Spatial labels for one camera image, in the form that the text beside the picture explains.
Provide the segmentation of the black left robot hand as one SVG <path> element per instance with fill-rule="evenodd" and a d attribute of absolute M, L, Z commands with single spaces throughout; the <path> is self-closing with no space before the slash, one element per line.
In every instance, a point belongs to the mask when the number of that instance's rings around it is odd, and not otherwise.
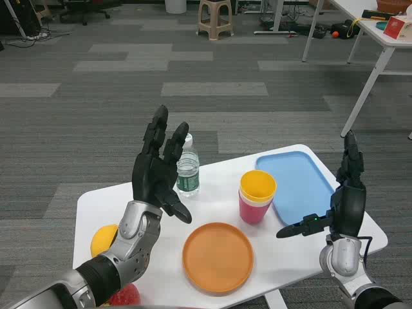
<path fill-rule="evenodd" d="M 191 213 L 173 190 L 178 178 L 177 162 L 183 153 L 189 125 L 182 122 L 172 137 L 166 139 L 167 120 L 168 109 L 161 105 L 147 125 L 144 144 L 132 172 L 133 199 L 161 208 L 169 216 L 190 223 Z"/>

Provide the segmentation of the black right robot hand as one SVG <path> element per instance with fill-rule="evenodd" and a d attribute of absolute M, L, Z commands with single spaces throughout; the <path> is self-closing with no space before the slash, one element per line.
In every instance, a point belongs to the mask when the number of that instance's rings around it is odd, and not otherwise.
<path fill-rule="evenodd" d="M 366 187 L 361 181 L 364 172 L 363 153 L 359 151 L 355 133 L 348 131 L 344 137 L 344 152 L 337 170 L 338 188 L 331 195 L 330 210 L 324 216 L 310 214 L 302 221 L 286 226 L 277 232 L 277 238 L 296 235 L 309 236 L 330 228 L 332 234 L 357 237 L 366 208 Z"/>

